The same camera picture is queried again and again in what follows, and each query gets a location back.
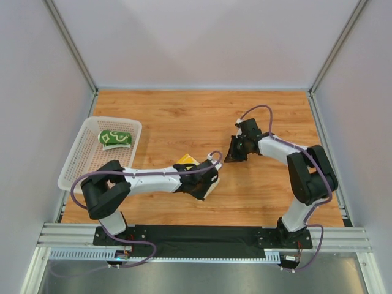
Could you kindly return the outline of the green frog pattern towel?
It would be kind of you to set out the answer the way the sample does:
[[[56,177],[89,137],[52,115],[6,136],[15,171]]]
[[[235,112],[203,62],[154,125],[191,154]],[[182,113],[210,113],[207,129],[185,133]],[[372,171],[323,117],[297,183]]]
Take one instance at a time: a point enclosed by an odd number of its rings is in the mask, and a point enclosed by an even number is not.
[[[104,151],[115,148],[130,148],[132,136],[128,132],[102,130],[98,135],[98,141]]]

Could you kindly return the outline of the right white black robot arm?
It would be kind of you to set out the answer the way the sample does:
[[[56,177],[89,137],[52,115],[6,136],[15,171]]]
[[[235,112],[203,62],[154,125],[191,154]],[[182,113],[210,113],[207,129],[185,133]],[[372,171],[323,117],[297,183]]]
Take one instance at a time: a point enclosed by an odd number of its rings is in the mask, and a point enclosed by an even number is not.
[[[308,220],[316,207],[330,200],[338,181],[325,150],[320,145],[299,146],[262,132],[255,119],[238,119],[236,135],[231,137],[225,162],[243,162],[249,154],[272,158],[288,168],[294,198],[276,228],[261,229],[258,243],[265,248],[310,249]]]

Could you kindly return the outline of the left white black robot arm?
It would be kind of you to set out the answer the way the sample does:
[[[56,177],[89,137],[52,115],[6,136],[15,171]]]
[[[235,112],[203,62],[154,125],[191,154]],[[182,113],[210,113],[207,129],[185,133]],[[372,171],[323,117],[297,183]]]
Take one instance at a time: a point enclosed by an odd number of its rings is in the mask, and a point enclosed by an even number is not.
[[[119,161],[112,160],[76,182],[80,183],[89,217],[116,236],[127,228],[119,206],[128,196],[167,192],[189,194],[197,200],[204,200],[217,186],[221,166],[219,161],[207,159],[199,164],[136,170],[122,167]]]

